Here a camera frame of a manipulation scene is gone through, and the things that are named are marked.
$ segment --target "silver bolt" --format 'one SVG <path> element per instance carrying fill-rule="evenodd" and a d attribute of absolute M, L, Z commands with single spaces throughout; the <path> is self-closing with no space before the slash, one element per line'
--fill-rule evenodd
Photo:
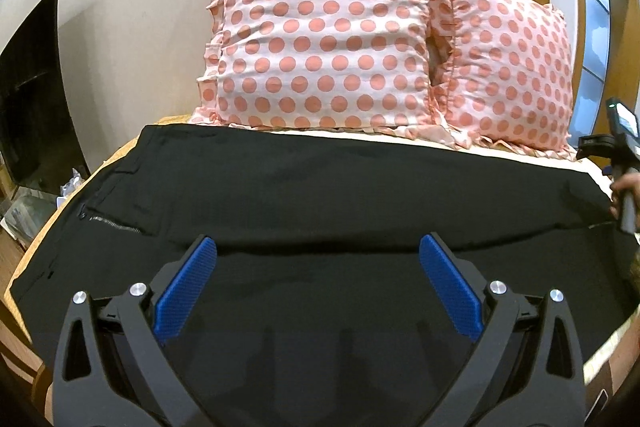
<path fill-rule="evenodd" d="M 507 285 L 502 281 L 492 281 L 489 288 L 496 295 L 502 295 L 507 291 Z"/>
<path fill-rule="evenodd" d="M 76 292 L 76 294 L 74 295 L 74 302 L 76 304 L 82 304 L 84 301 L 86 301 L 86 293 Z"/>
<path fill-rule="evenodd" d="M 552 301 L 562 302 L 564 300 L 564 294 L 560 290 L 551 290 L 549 296 Z"/>
<path fill-rule="evenodd" d="M 131 285 L 131 288 L 129 288 L 129 293 L 134 297 L 140 297 L 141 295 L 144 295 L 145 292 L 146 284 L 143 282 L 136 282 L 135 284 Z"/>

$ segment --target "polka dot pillow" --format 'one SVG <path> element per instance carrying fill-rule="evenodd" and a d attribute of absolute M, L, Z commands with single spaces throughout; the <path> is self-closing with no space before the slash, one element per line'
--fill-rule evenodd
<path fill-rule="evenodd" d="M 431 0 L 434 98 L 456 141 L 568 157 L 572 61 L 562 13 L 532 0 Z"/>
<path fill-rule="evenodd" d="M 428 0 L 212 0 L 194 123 L 429 136 Z"/>

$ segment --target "black fabric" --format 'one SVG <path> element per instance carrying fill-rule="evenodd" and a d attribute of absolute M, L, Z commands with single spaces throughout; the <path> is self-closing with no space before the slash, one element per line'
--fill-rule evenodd
<path fill-rule="evenodd" d="M 587 174 L 564 169 L 149 126 L 74 198 L 11 291 L 50 365 L 74 292 L 117 295 L 205 233 L 218 266 L 166 353 L 213 416 L 229 426 L 400 427 L 435 404 L 470 349 L 420 268 L 420 238 L 438 232 L 518 292 L 562 289 L 587 360 L 638 303 L 612 247 L 637 245 L 606 225 L 608 206 Z"/>

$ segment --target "wooden chair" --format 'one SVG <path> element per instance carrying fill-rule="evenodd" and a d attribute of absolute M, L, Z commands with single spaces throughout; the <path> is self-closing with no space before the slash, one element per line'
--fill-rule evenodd
<path fill-rule="evenodd" d="M 47 393 L 52 384 L 53 375 L 33 352 L 31 342 L 1 299 L 0 354 L 30 402 L 51 422 Z"/>

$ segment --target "hand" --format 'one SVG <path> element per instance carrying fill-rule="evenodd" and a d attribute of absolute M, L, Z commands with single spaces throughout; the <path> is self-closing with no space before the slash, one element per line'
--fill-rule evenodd
<path fill-rule="evenodd" d="M 620 192 L 630 190 L 634 195 L 636 208 L 640 208 L 640 173 L 625 174 L 619 180 L 611 184 L 613 195 L 611 196 L 611 214 L 618 219 L 620 216 Z M 636 216 L 636 227 L 640 229 L 640 212 Z"/>

